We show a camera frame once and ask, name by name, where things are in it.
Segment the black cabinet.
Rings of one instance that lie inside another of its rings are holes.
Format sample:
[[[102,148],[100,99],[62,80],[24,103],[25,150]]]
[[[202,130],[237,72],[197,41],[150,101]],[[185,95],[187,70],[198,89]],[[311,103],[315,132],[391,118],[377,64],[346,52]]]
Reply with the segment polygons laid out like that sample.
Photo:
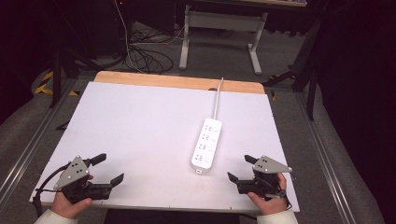
[[[96,55],[113,56],[126,50],[132,28],[131,6],[128,0],[92,0],[90,28]]]

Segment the white power strip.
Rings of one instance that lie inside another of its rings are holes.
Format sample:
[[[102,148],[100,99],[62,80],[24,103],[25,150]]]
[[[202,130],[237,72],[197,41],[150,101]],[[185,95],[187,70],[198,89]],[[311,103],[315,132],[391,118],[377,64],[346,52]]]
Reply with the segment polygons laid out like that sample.
[[[198,175],[207,173],[213,164],[219,142],[222,123],[216,119],[205,119],[191,156],[191,167]]]

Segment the person's dark lap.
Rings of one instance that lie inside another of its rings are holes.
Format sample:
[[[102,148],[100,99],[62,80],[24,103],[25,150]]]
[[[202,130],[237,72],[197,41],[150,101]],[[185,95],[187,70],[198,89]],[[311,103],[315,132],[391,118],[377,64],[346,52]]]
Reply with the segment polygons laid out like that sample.
[[[237,214],[109,209],[104,224],[240,224]]]

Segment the wooden desk top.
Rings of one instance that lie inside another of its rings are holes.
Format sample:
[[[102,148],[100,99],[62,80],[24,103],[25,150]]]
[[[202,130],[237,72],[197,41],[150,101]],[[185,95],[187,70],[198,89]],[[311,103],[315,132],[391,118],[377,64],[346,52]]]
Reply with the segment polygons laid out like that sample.
[[[305,0],[188,0],[191,3],[212,3],[255,7],[306,7]]]

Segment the white metal desk frame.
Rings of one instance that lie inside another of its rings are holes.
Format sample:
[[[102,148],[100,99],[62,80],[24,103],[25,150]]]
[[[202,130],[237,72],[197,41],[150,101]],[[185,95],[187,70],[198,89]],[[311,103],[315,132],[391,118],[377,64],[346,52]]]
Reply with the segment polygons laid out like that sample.
[[[257,55],[257,47],[260,43],[264,25],[267,20],[267,13],[262,13],[260,17],[250,17],[242,15],[229,15],[210,12],[197,12],[186,5],[184,10],[184,36],[181,46],[179,68],[187,68],[189,56],[189,30],[193,28],[223,29],[231,31],[254,32],[255,38],[252,43],[247,45],[247,51],[252,63],[254,73],[259,76],[262,68]]]

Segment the person's left hand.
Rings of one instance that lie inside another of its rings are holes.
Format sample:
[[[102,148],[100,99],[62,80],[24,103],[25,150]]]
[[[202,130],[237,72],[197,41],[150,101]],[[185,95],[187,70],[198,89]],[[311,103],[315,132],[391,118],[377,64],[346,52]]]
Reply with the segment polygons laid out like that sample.
[[[83,199],[78,203],[70,203],[62,192],[56,192],[50,210],[61,217],[74,219],[91,205],[91,198]]]

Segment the black metal stand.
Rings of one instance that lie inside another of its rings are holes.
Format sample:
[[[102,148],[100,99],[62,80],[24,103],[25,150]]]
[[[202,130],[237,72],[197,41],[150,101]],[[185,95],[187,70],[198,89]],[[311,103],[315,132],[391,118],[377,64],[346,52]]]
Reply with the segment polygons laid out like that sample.
[[[279,77],[270,78],[263,83],[264,87],[271,87],[275,84],[295,77],[291,88],[294,92],[302,92],[308,86],[308,96],[305,110],[310,120],[314,119],[314,101],[316,88],[318,83],[318,75],[316,71],[315,60],[312,58],[313,49],[320,29],[321,19],[315,19],[305,37],[294,63],[290,66],[290,70]]]
[[[50,108],[55,107],[63,94],[62,74],[78,78],[78,62],[99,72],[104,67],[94,63],[88,40],[83,38],[80,0],[40,0],[43,18],[49,30],[52,49],[53,95]]]

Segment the person's right hand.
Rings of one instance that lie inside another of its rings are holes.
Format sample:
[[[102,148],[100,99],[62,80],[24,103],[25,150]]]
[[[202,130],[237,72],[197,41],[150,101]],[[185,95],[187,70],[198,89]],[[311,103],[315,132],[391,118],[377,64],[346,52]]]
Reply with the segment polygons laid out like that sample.
[[[265,201],[254,192],[249,192],[247,196],[260,209],[264,216],[284,212],[288,208],[288,202],[285,198],[275,198]]]

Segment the aluminium floor rail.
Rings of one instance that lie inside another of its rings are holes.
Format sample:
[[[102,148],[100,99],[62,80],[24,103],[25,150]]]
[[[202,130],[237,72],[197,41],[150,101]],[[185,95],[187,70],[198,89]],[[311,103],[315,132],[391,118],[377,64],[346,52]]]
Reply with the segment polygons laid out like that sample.
[[[0,125],[0,210],[20,183],[76,82],[73,78],[63,81],[55,106],[51,106],[52,95],[34,95]]]
[[[307,124],[308,130],[314,141],[314,149],[318,157],[318,162],[320,163],[321,170],[326,178],[333,200],[340,214],[340,218],[342,219],[343,224],[357,224],[357,221],[354,218],[347,201],[346,195],[343,191],[342,185],[333,169],[326,148],[319,136],[317,126],[315,122],[309,118],[308,113],[306,112],[306,102],[304,100],[304,96],[297,92],[295,93],[295,98],[303,113],[304,121]]]

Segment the white board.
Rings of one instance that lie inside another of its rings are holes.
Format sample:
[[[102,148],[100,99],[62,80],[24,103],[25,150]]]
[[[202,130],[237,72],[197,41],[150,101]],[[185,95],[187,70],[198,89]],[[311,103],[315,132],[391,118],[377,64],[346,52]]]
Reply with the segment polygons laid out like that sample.
[[[222,123],[211,169],[198,175],[191,156],[205,119]],[[244,156],[287,160],[264,94],[91,82],[39,181],[43,204],[54,198],[56,169],[76,156],[106,153],[96,183],[124,174],[102,207],[248,213],[255,206],[227,173],[253,176]]]

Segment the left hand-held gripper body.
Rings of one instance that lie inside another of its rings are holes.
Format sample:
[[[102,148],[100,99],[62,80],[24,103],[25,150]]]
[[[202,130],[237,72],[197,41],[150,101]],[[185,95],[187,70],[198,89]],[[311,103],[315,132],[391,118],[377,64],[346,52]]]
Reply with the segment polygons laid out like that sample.
[[[86,166],[80,156],[70,161],[53,189],[64,194],[70,203],[78,203],[86,198],[107,200],[111,189],[108,184],[93,184],[89,181],[90,166]]]

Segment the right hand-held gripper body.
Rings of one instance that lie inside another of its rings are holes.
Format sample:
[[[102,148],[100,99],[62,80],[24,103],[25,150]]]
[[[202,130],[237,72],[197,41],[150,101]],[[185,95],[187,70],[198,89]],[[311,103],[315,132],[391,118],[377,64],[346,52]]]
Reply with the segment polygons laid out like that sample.
[[[287,193],[279,185],[279,173],[291,173],[292,168],[267,156],[261,156],[252,164],[253,178],[240,180],[236,185],[240,194],[254,192],[264,199],[285,198]]]

